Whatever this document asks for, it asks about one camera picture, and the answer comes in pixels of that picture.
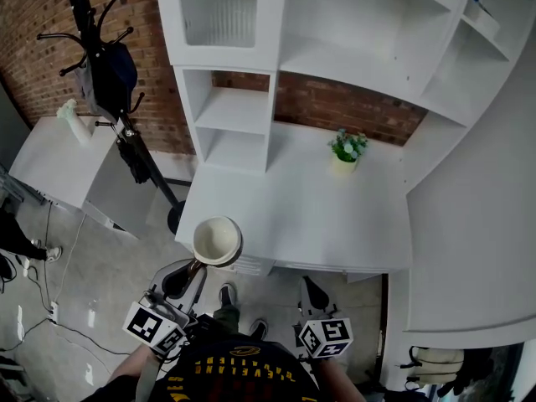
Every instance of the white bowl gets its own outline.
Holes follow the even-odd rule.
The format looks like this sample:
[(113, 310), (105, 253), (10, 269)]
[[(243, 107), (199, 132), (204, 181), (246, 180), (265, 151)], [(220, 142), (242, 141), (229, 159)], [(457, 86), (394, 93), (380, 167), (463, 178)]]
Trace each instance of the white bowl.
[(240, 255), (242, 234), (238, 225), (225, 216), (201, 222), (193, 232), (193, 255), (205, 265), (226, 266)]

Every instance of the red brick wall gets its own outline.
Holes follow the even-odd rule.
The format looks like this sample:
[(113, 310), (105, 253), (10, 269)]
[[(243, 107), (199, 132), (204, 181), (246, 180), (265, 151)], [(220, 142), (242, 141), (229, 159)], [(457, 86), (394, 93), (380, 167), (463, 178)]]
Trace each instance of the red brick wall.
[[(98, 19), (110, 0), (90, 1)], [(140, 92), (146, 94), (132, 119), (149, 149), (193, 153), (168, 61), (157, 0), (116, 2), (106, 16), (103, 39), (114, 39), (129, 25), (134, 33), (123, 42), (138, 69), (133, 102)], [(76, 90), (74, 75), (58, 75), (60, 69), (80, 60), (80, 46), (68, 39), (35, 39), (38, 33), (53, 32), (76, 34), (67, 0), (0, 0), (0, 75), (31, 124), (40, 117), (55, 116), (58, 107), (71, 97), (79, 101), (79, 114), (88, 114)]]
[[(215, 86), (268, 91), (268, 76), (213, 72)], [(341, 82), (280, 72), (275, 120), (328, 130), (346, 128), (381, 142), (403, 146), (427, 110)]]

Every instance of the concrete floor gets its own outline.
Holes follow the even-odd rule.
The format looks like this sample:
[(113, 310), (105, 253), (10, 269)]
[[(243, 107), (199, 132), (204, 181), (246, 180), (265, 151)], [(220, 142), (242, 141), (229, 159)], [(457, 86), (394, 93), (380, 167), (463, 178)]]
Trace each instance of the concrete floor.
[[(64, 287), (59, 296), (59, 322), (94, 338), (101, 346), (129, 353), (137, 341), (121, 330), (132, 302), (138, 301), (155, 272), (175, 260), (187, 259), (190, 253), (173, 241), (164, 224), (157, 224), (156, 207), (147, 220), (152, 225), (141, 240), (121, 234), (87, 217), (80, 231)], [(18, 221), (29, 238), (44, 238), (49, 206), (23, 204)], [(75, 241), (82, 213), (70, 214), (52, 207), (49, 222), (49, 245), (62, 245), (64, 255), (47, 265), (52, 299), (59, 292), (61, 277), (69, 251)], [(39, 289), (23, 277), (6, 285), (0, 295), (0, 347), (18, 342), (19, 318), (24, 329), (46, 317), (39, 299)], [(38, 263), (39, 282), (43, 285), (43, 264)], [(238, 290), (241, 310), (240, 331), (248, 332), (257, 318), (269, 325), (268, 340), (278, 341), (296, 351), (292, 324), (299, 318), (296, 308), (298, 281), (305, 271), (274, 268), (268, 277), (242, 276), (226, 271), (209, 270), (203, 295), (196, 312), (213, 312), (219, 307), (218, 291), (226, 281)], [(381, 280), (374, 277), (347, 285), (346, 276), (310, 271), (307, 274), (320, 284), (331, 287), (337, 305), (352, 320), (355, 341), (348, 350), (348, 374), (355, 383), (367, 380), (365, 369), (372, 369), (379, 340)], [(90, 310), (95, 311), (93, 327)], [(32, 331), (24, 344), (8, 353), (22, 364), (43, 400), (80, 401), (92, 394), (109, 378), (110, 372), (125, 356), (109, 354), (80, 335), (46, 322)]]

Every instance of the black t-shirt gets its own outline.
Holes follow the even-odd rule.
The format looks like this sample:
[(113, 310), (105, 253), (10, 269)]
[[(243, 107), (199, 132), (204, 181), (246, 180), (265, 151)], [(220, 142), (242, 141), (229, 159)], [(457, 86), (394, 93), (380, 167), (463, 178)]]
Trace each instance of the black t-shirt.
[[(120, 377), (85, 402), (131, 402), (137, 379)], [(184, 348), (175, 367), (155, 383), (150, 402), (319, 401), (312, 378), (274, 343), (228, 339)]]

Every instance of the stand base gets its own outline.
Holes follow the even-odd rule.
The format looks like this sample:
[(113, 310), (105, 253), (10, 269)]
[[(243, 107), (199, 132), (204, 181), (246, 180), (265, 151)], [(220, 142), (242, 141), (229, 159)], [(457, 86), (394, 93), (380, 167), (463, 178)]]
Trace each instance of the stand base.
[(177, 234), (178, 223), (180, 222), (181, 216), (183, 215), (183, 210), (184, 210), (184, 205), (185, 204), (186, 204), (186, 201), (180, 201), (178, 203), (179, 210), (176, 210), (176, 209), (172, 208), (171, 210), (169, 210), (169, 213), (167, 214), (167, 216), (168, 216), (167, 217), (167, 227), (175, 235)]

